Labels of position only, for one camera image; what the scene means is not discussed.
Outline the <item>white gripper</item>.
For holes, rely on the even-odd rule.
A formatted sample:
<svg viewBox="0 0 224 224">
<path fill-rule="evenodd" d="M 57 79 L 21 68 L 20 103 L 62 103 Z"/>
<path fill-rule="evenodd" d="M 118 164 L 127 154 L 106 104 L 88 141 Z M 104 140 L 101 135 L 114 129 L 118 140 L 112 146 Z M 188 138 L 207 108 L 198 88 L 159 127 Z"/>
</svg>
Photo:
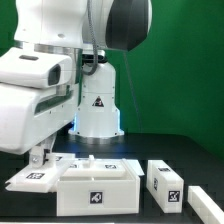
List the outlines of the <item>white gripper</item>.
<svg viewBox="0 0 224 224">
<path fill-rule="evenodd" d="M 67 86 L 66 94 L 57 88 L 35 89 L 0 83 L 0 151 L 29 152 L 32 166 L 44 164 L 44 149 L 35 146 L 74 119 L 78 85 Z"/>
</svg>

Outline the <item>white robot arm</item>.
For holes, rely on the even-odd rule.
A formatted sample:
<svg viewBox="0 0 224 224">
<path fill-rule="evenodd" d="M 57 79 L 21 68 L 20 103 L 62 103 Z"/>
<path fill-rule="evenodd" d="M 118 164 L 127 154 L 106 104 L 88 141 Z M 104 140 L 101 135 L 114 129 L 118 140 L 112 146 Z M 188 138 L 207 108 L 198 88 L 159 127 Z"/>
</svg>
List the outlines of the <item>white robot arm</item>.
<svg viewBox="0 0 224 224">
<path fill-rule="evenodd" d="M 0 151 L 40 166 L 69 123 L 85 142 L 123 137 L 108 50 L 150 29 L 150 0 L 16 0 L 15 44 L 0 56 Z"/>
</svg>

